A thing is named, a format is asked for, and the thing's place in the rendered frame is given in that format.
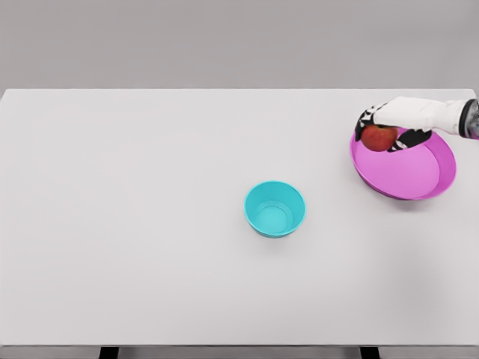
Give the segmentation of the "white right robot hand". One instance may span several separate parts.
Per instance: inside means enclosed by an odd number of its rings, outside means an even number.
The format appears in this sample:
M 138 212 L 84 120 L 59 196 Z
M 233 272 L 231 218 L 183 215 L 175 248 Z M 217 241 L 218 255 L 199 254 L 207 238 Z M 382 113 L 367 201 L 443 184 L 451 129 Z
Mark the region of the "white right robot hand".
M 364 110 L 356 123 L 355 141 L 361 140 L 369 126 L 406 129 L 382 151 L 389 153 L 416 147 L 432 136 L 434 118 L 442 109 L 440 101 L 413 97 L 397 97 Z

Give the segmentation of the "red apple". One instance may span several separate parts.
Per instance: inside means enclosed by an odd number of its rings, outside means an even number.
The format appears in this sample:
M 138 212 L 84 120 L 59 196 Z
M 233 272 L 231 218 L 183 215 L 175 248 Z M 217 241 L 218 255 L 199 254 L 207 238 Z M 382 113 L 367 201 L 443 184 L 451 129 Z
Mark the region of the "red apple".
M 360 141 L 371 151 L 383 152 L 390 149 L 399 135 L 397 127 L 368 125 L 360 136 Z

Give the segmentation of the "pink plate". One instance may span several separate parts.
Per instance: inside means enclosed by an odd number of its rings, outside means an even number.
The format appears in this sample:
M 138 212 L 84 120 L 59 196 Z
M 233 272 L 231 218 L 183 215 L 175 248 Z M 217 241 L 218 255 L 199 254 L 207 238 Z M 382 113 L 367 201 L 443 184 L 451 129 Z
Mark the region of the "pink plate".
M 374 152 L 350 140 L 353 165 L 375 191 L 398 200 L 425 200 L 447 191 L 456 178 L 457 161 L 438 134 L 412 149 Z

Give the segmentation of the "blue bowl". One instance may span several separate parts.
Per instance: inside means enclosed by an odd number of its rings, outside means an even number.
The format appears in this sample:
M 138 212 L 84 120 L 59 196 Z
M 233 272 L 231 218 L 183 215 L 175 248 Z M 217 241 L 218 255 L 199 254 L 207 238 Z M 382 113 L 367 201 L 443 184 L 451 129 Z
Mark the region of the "blue bowl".
M 250 227 L 261 236 L 278 239 L 295 232 L 305 220 L 301 192 L 286 182 L 269 180 L 251 187 L 243 201 Z

